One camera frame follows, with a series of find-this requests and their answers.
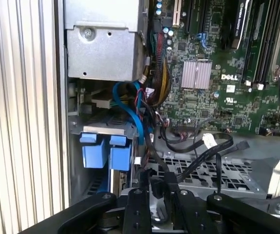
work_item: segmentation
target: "motherboard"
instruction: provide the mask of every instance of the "motherboard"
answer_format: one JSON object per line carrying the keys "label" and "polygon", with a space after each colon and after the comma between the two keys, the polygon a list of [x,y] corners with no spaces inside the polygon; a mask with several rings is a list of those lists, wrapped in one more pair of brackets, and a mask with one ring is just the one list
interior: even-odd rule
{"label": "motherboard", "polygon": [[280,0],[157,0],[154,11],[172,78],[161,115],[280,135]]}

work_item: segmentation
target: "heatsink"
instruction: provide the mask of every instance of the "heatsink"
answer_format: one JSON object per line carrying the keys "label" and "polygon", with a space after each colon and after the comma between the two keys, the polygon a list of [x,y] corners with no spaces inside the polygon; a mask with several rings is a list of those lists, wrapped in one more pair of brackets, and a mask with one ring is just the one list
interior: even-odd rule
{"label": "heatsink", "polygon": [[208,60],[185,61],[181,88],[208,89],[212,62]]}

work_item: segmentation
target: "ribbed aluminum panel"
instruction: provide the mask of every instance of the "ribbed aluminum panel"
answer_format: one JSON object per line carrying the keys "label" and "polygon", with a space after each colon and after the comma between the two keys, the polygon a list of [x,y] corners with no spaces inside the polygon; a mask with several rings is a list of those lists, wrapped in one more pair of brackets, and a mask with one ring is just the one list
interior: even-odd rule
{"label": "ribbed aluminum panel", "polygon": [[0,234],[48,218],[65,200],[68,205],[53,2],[0,0]]}
{"label": "ribbed aluminum panel", "polygon": [[208,89],[212,62],[185,61],[181,87],[184,89]]}

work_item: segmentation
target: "green circuit board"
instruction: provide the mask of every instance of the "green circuit board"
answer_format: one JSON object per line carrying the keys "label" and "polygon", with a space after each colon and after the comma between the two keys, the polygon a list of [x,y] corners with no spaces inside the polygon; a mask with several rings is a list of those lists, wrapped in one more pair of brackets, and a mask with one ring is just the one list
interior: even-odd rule
{"label": "green circuit board", "polygon": [[[172,9],[173,1],[164,1],[163,11]],[[209,50],[204,50],[198,39],[184,30],[184,18],[179,28],[173,29],[172,45],[168,47],[168,62],[172,74],[172,88],[159,112],[173,124],[196,125],[207,118],[222,119],[230,132],[259,134],[260,128],[280,129],[280,84],[268,75],[268,84],[258,90],[256,84],[247,87],[243,79],[252,80],[256,71],[257,56],[250,59],[250,66],[242,76],[246,61],[247,38],[235,52],[220,49],[220,29],[225,9],[224,0],[212,0],[205,16],[205,30]],[[193,20],[197,25],[197,14]],[[260,31],[264,24],[259,20]],[[260,44],[251,46],[251,54],[258,54]],[[185,61],[207,59],[212,61],[209,88],[206,90],[183,89],[181,80]],[[222,74],[238,77],[237,80],[222,80]],[[218,130],[220,126],[207,126]]]}

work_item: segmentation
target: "ram slot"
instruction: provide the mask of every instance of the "ram slot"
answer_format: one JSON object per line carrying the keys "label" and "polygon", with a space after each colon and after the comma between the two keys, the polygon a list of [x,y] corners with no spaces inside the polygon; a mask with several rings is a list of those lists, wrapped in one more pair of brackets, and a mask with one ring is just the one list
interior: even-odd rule
{"label": "ram slot", "polygon": [[191,32],[192,28],[192,21],[193,21],[193,6],[194,6],[194,0],[186,0],[185,1],[187,5],[187,20],[185,22],[185,33],[189,34]]}
{"label": "ram slot", "polygon": [[249,30],[249,41],[247,45],[247,51],[245,56],[245,63],[243,67],[243,77],[247,77],[247,71],[251,69],[254,54],[252,54],[252,46],[259,34],[259,29],[261,25],[262,15],[264,14],[264,0],[254,0],[251,6],[250,19],[251,26]]}
{"label": "ram slot", "polygon": [[200,17],[198,23],[198,33],[205,32],[205,24],[206,24],[206,13],[209,8],[210,0],[202,0],[200,1]]}
{"label": "ram slot", "polygon": [[275,47],[275,40],[280,26],[280,0],[271,0],[264,27],[254,82],[266,85],[271,64],[269,59]]}

